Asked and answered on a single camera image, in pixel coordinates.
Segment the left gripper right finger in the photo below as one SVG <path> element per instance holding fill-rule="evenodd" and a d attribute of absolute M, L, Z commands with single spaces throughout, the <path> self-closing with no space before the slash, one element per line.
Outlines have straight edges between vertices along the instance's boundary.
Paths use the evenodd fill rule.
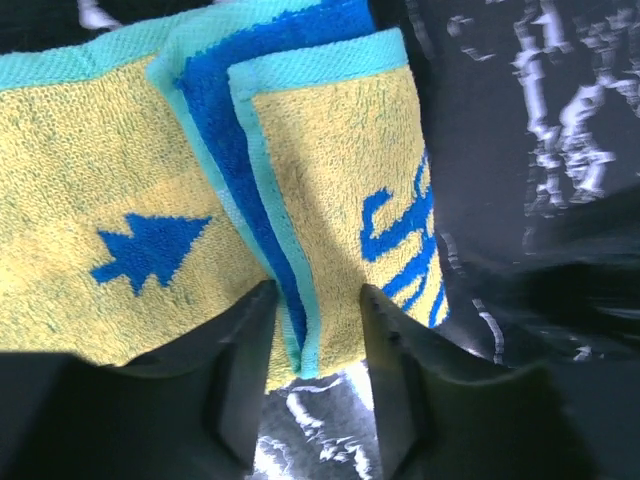
<path fill-rule="evenodd" d="M 639 364 L 481 359 L 375 286 L 360 308 L 387 479 L 635 479 Z"/>

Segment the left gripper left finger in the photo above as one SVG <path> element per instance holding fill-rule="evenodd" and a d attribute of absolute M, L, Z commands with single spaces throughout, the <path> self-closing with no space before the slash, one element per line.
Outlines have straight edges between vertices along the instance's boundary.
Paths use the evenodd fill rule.
<path fill-rule="evenodd" d="M 278 290 L 121 366 L 1 356 L 5 479 L 241 479 L 252 471 Z"/>

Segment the yellow blue crocodile towel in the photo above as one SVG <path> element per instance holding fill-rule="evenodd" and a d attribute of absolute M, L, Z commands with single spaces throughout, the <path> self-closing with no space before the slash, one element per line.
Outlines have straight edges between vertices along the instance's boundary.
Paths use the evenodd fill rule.
<path fill-rule="evenodd" d="M 2 56 L 3 349 L 122 364 L 266 279 L 269 389 L 364 358 L 365 284 L 447 319 L 399 27 L 236 1 Z"/>

